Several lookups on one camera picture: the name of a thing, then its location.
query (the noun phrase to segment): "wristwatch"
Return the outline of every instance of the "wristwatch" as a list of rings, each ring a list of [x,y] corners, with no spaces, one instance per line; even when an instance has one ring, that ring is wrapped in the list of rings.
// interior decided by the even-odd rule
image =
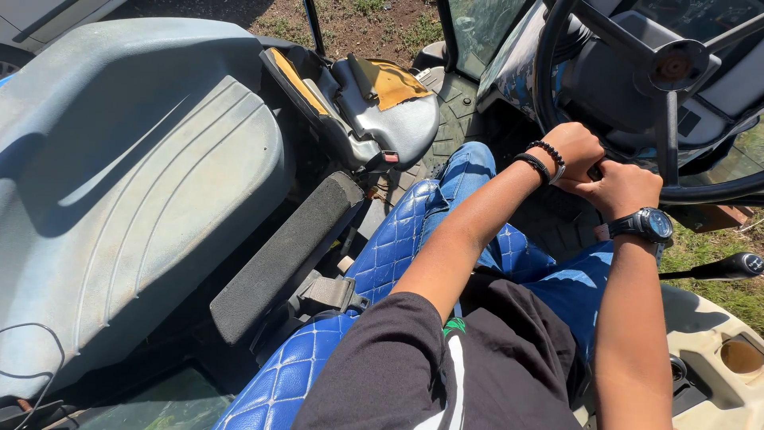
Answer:
[[[667,243],[674,233],[674,226],[662,210],[654,207],[642,209],[607,224],[610,238],[619,234],[636,234],[652,243]]]

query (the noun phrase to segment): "steering wheel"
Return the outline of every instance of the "steering wheel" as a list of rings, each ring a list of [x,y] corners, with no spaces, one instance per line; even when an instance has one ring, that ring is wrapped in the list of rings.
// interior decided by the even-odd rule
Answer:
[[[716,202],[743,197],[764,189],[764,171],[720,184],[682,187],[679,185],[676,137],[677,92],[686,90],[699,81],[702,83],[704,78],[707,78],[709,56],[764,28],[764,15],[759,15],[705,44],[682,39],[652,49],[584,0],[557,0],[541,32],[533,67],[533,104],[544,132],[560,123],[552,98],[552,58],[555,43],[561,32],[567,28],[568,16],[571,13],[575,13],[581,23],[635,66],[634,85],[642,94],[654,100],[656,116],[653,124],[658,171],[663,178],[661,203]]]

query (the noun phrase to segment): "foam armrest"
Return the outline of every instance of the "foam armrest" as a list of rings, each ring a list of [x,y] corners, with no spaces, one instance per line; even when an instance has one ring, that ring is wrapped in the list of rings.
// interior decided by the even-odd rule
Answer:
[[[342,172],[326,178],[212,300],[209,310],[228,344],[253,334],[287,300],[350,223],[363,192]]]

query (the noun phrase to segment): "car tire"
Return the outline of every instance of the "car tire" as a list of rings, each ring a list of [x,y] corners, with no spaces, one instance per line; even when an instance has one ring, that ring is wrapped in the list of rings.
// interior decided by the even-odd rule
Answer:
[[[32,58],[31,52],[0,44],[0,79],[18,72]]]

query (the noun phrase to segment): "cable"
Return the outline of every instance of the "cable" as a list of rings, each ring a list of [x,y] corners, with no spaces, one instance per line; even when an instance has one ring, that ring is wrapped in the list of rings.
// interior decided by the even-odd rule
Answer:
[[[46,376],[46,375],[50,374],[50,379],[48,380],[47,384],[45,384],[45,388],[43,389],[43,392],[40,393],[40,397],[37,398],[37,402],[34,404],[34,407],[32,408],[31,411],[29,411],[29,413],[27,414],[27,417],[24,418],[24,421],[22,421],[21,424],[19,424],[16,428],[14,428],[14,430],[19,430],[20,428],[24,427],[24,425],[27,424],[27,421],[29,421],[29,419],[32,417],[32,414],[34,414],[34,412],[37,411],[37,407],[40,406],[40,403],[43,401],[43,397],[45,397],[45,394],[47,393],[48,389],[50,388],[50,385],[53,383],[53,378],[55,378],[56,375],[61,371],[61,368],[63,367],[63,362],[64,362],[64,360],[66,360],[66,354],[63,352],[63,347],[61,346],[61,341],[58,339],[58,336],[56,335],[56,332],[51,330],[50,327],[48,327],[47,325],[40,324],[40,323],[16,324],[16,325],[12,325],[10,327],[6,327],[6,328],[3,328],[3,329],[0,329],[0,333],[2,333],[3,331],[11,330],[12,328],[27,327],[27,326],[30,326],[30,325],[41,327],[41,328],[45,329],[48,333],[50,333],[51,336],[53,336],[53,340],[56,341],[56,345],[58,346],[58,350],[61,353],[61,361],[58,363],[58,369],[56,369],[56,371],[54,373],[41,372],[41,373],[36,373],[34,375],[13,375],[11,373],[6,373],[6,372],[3,372],[3,371],[0,370],[0,374],[2,374],[2,375],[5,375],[5,376],[11,377],[11,378],[19,378],[19,379],[21,379],[21,378],[23,378],[23,379],[33,379],[33,378],[38,378],[39,376]]]

